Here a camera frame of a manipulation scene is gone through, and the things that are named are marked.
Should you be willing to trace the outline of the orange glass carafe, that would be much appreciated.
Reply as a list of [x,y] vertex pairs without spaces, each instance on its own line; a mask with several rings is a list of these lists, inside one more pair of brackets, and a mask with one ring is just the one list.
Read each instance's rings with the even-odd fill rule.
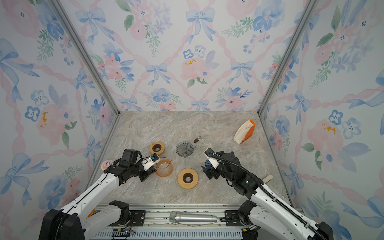
[[156,174],[159,177],[165,178],[173,172],[172,159],[170,158],[160,158],[156,163]]

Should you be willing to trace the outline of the grey glass dripper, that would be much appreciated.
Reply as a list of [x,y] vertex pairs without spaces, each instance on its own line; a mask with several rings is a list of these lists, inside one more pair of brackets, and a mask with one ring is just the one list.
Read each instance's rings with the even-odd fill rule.
[[194,146],[189,142],[181,142],[177,144],[175,151],[178,156],[187,158],[194,152]]

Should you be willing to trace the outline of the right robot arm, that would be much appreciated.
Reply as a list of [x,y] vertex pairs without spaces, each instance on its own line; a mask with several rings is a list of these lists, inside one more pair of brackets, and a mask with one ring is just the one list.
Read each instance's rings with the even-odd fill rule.
[[202,167],[209,179],[226,179],[228,185],[247,198],[238,209],[246,226],[255,226],[280,240],[332,240],[333,229],[316,223],[283,201],[259,177],[241,166],[233,152],[204,152],[209,165]]

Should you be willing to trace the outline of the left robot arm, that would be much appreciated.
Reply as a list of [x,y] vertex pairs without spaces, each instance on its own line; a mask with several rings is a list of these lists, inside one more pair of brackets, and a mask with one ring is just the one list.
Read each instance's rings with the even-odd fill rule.
[[134,217],[127,203],[112,201],[98,213],[91,212],[101,200],[130,178],[138,177],[145,181],[156,170],[156,167],[145,168],[142,164],[126,167],[110,165],[79,197],[60,210],[50,210],[45,214],[39,239],[89,240],[111,224],[128,227]]

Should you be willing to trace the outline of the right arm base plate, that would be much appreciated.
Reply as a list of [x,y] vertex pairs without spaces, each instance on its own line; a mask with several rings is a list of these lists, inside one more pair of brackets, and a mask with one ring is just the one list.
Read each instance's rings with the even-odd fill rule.
[[224,214],[225,216],[222,222],[224,222],[227,227],[247,227],[251,225],[249,218],[238,210],[226,210]]

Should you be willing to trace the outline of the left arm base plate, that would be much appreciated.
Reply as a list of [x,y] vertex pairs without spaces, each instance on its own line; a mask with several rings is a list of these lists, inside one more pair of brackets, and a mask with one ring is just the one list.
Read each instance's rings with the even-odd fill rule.
[[112,223],[109,227],[143,227],[146,218],[145,210],[130,210],[128,221],[122,224],[121,221]]

